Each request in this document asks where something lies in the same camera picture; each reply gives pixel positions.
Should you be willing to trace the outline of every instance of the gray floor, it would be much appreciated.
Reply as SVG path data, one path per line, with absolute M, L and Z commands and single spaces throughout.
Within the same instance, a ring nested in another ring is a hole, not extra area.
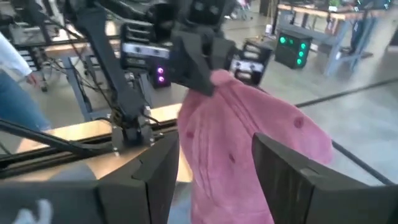
M 264 32 L 269 19 L 253 13 L 254 19 L 247 22 L 229 21 L 225 25 L 228 38 L 241 44 L 245 37 L 254 37 Z M 374 32 L 368 51 L 373 58 L 363 60 L 354 74 L 345 66 L 332 77 L 321 73 L 321 57 L 310 54 L 303 70 L 291 70 L 272 61 L 267 68 L 261 87 L 290 103 L 303 103 L 319 97 L 352 90 L 373 83 L 398 78 L 396 53 L 385 53 L 384 49 L 398 26 L 397 11 L 390 11 L 383 17 Z M 323 29 L 325 21 L 318 20 L 318 29 Z M 55 128 L 83 122 L 80 109 L 65 76 L 47 75 L 50 89 L 48 93 L 33 90 L 22 84 L 40 104 Z M 185 89 L 173 85 L 169 89 L 153 92 L 156 106 L 181 102 Z M 97 105 L 103 100 L 95 93 L 90 94 Z M 398 182 L 398 83 L 391 83 L 372 90 L 344 96 L 335 100 L 303 108 L 304 113 L 316 121 L 332 138 L 380 173 Z M 18 140 L 0 134 L 0 140 L 9 147 L 16 147 Z M 369 185 L 381 183 L 345 156 L 335 151 L 330 165 L 333 169 Z

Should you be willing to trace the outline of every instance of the table leg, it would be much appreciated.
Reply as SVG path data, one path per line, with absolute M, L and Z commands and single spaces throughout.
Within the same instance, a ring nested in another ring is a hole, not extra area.
M 293 20 L 292 12 L 287 10 L 281 10 L 279 19 L 279 23 L 281 24 L 290 24 L 290 22 Z
M 40 89 L 42 92 L 46 93 L 49 90 L 49 84 L 47 83 L 47 80 L 45 79 L 45 75 L 43 71 L 40 71 L 40 76 L 42 77 L 42 81 L 40 82 Z
M 310 14 L 304 13 L 303 21 L 301 22 L 301 27 L 306 28 L 309 17 L 310 17 Z
M 350 26 L 350 21 L 344 21 L 341 29 L 336 34 L 335 42 L 333 43 L 329 53 L 328 63 L 326 64 L 325 70 L 323 71 L 326 76 L 330 76 L 331 74 L 333 74 L 333 72 L 335 72 L 335 70 L 338 68 L 338 65 L 340 64 L 337 55 L 340 52 L 340 47 L 343 42 L 344 36 L 349 30 Z
M 76 71 L 73 68 L 73 64 L 72 61 L 70 60 L 70 57 L 62 57 L 61 60 L 63 66 L 65 67 L 69 84 L 72 86 L 73 92 L 75 94 L 77 103 L 79 104 L 84 120 L 86 122 L 92 121 L 93 119 L 90 115 L 90 113 L 93 110 L 91 107 L 91 103 L 88 100 L 87 96 L 85 95 L 84 89 L 82 89 L 81 85 L 79 84 L 79 80 L 77 78 Z
M 294 25 L 294 23 L 295 23 L 295 21 L 296 21 L 296 15 L 297 15 L 296 12 L 293 12 L 293 13 L 292 13 L 292 19 L 290 20 L 290 25 Z
M 354 59 L 352 59 L 350 65 L 349 65 L 349 69 L 352 72 L 355 71 L 355 68 L 357 67 L 359 60 L 361 60 L 361 57 L 362 57 L 362 54 L 363 54 L 365 48 L 368 46 L 368 43 L 371 38 L 373 28 L 376 25 L 376 22 L 377 22 L 377 19 L 375 19 L 375 18 L 370 18 L 365 21 L 365 27 L 364 27 L 362 37 L 359 40 L 358 46 L 353 54 Z
M 317 24 L 318 16 L 315 16 L 312 21 L 311 30 L 315 30 L 315 24 Z

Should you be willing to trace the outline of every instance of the workbench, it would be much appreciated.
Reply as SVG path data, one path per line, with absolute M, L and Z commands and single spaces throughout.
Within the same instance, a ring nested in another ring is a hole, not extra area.
M 323 69 L 323 73 L 327 76 L 334 74 L 343 62 L 348 62 L 350 70 L 352 72 L 355 71 L 358 62 L 363 56 L 364 50 L 368 45 L 372 31 L 377 22 L 377 18 L 386 13 L 384 10 L 369 10 L 367 13 L 363 11 L 355 12 L 347 11 L 346 8 L 342 8 L 340 12 L 328 12 L 314 9 L 312 6 L 298 7 L 285 4 L 279 4 L 278 9 L 280 11 L 280 19 L 277 28 L 307 35 L 313 38 L 313 42 L 316 42 L 319 45 L 328 45 L 331 47 L 328 54 L 328 61 Z M 292 20 L 292 14 L 295 13 L 304 14 L 300 26 L 290 23 Z M 333 27 L 328 27 L 328 30 L 331 30 L 331 32 L 326 33 L 307 29 L 306 27 L 309 16 L 317 16 L 328 20 L 334 20 Z M 355 21 L 362 19 L 367 19 L 367 21 L 364 25 L 364 32 L 359 40 L 357 49 L 350 55 L 342 54 L 342 43 L 346 33 L 350 30 Z
M 152 109 L 150 111 L 151 116 L 160 122 L 167 122 L 170 120 L 177 119 L 177 113 L 179 112 L 181 104 L 175 104 L 170 106 L 164 106 L 161 108 Z M 105 136 L 111 134 L 112 127 L 107 121 L 90 121 L 87 123 L 76 124 L 72 126 L 62 127 L 50 130 L 48 133 L 56 137 L 60 137 L 67 140 L 77 141 L 84 139 L 91 139 L 98 136 Z M 43 144 L 31 141 L 29 139 L 23 139 L 18 152 L 27 152 L 46 147 Z M 94 173 L 97 179 L 100 179 L 107 174 L 115 171 L 121 166 L 125 165 L 140 153 L 144 152 L 147 147 L 141 147 L 141 149 L 127 152 L 120 155 L 115 153 L 109 153 L 102 156 L 97 156 L 83 161 L 74 162 L 62 166 L 53 167 L 50 169 L 44 169 L 37 172 L 31 172 L 28 174 L 20 175 L 7 179 L 8 181 L 45 181 L 51 177 L 57 175 L 63 170 L 67 170 L 69 167 L 73 167 L 78 164 L 86 164 Z M 180 150 L 180 159 L 178 164 L 177 182 L 191 182 L 193 179 L 192 171 L 188 165 L 188 162 Z

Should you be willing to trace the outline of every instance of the blue jeans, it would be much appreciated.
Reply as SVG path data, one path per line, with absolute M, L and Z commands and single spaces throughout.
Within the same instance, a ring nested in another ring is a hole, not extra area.
M 5 71 L 0 70 L 0 118 L 33 131 L 51 128 L 39 106 Z

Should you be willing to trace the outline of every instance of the pink towel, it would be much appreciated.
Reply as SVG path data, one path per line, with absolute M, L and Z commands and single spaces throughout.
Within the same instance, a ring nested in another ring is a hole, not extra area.
M 178 115 L 194 176 L 192 224 L 272 224 L 252 159 L 253 134 L 264 133 L 323 164 L 331 160 L 331 139 L 295 106 L 225 70 L 213 72 L 211 81 L 214 95 L 189 90 Z

